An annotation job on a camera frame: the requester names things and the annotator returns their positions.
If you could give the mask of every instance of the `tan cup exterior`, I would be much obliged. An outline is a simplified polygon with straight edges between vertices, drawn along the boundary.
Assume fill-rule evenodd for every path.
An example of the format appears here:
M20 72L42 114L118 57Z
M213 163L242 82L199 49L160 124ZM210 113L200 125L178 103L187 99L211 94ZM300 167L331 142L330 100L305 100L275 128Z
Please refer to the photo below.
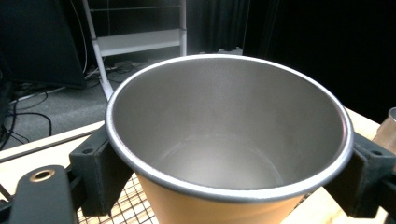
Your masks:
M379 126L373 142L396 154L396 107L393 107L385 121Z
M272 203L223 203L174 192L137 175L160 224L280 223L303 198Z

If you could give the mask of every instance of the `wooden surface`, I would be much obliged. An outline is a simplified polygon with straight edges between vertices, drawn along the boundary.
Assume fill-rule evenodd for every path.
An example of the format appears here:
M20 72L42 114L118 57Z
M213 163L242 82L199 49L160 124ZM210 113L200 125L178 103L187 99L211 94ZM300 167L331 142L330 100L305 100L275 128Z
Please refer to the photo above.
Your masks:
M379 124L366 119L365 117L348 110L354 129L357 133L368 139L373 139ZM102 126L103 122L98 122L71 132L58 134L49 138L45 138L20 147L15 147L0 152L0 159L10 155L17 154L24 150L40 147L51 142L65 139L72 135L91 132ZM61 164L66 167L69 164L68 154L81 144L87 137L51 147L35 154L25 156L14 161L7 161L0 164L0 183L11 193L15 193L18 180L29 171L40 166L50 164ZM282 224L291 223L353 223L353 224L375 224L383 223L386 212L379 210L378 215L374 219L356 219L347 217L335 200L327 193L324 188L315 191L307 200L299 205L290 215L282 222Z

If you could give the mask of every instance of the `floor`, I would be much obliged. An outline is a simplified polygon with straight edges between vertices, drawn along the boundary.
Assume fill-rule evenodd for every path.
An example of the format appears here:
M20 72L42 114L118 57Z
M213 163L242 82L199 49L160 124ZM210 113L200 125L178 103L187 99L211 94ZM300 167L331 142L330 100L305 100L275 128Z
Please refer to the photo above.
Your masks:
M241 55L242 50L221 50L219 53ZM136 63L126 71L109 71L107 76L113 89L116 89L127 77L156 62L158 60ZM0 142L0 146L10 149L103 120L107 100L99 84L98 73L95 72L96 75L87 80L86 89L60 88L31 94L28 99L18 101L13 133L6 143ZM14 105L15 102L9 105L10 115L4 123L7 129L11 129Z

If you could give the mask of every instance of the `wooden table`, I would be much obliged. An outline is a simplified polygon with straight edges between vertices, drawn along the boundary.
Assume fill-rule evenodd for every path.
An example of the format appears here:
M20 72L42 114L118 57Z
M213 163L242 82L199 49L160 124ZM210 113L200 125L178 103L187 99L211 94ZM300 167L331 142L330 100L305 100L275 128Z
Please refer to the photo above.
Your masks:
M379 124L348 110L349 116L355 132L363 135L368 139L373 139ZM42 147L57 141L82 135L84 133L91 133L104 123L97 122L70 132L61 133L48 137L33 143L25 144L20 147L14 147L9 150L0 152L0 160L17 153ZM0 183L11 193L15 193L18 180L26 173L35 168L60 164L66 167L69 164L68 154L81 144L88 136L79 137L78 139L68 141L59 146L50 147L48 149L39 151L28 156L18 158L13 161L7 161L0 164ZM78 216L82 223L123 223L128 219L128 223L158 223L152 210L149 207L143 190L141 189L138 180L133 179L125 187L125 191L121 194L120 200L115 206L115 211L112 212L113 217L83 217L79 212ZM379 209L376 218L374 219L357 219L347 217L343 210L338 206L335 200L327 193L324 188L316 190L308 199L300 204L290 215L282 222L282 224L291 223L356 223L356 224L374 224L383 223L387 213L383 209Z

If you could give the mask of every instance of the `screw hole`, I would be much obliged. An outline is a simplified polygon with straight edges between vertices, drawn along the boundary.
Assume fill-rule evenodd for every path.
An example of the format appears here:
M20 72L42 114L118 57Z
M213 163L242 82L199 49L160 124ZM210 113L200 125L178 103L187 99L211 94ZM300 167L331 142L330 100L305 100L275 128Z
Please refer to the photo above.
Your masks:
M93 152L93 149L85 149L82 151L82 153L84 153L84 154L89 154L91 152Z
M30 181L32 182L41 182L46 179L50 179L53 175L55 175L54 170L43 170L35 173L30 177Z
M380 151L376 151L376 150L373 150L373 151L371 151L373 154L375 154L376 156L382 156L382 152L380 152Z

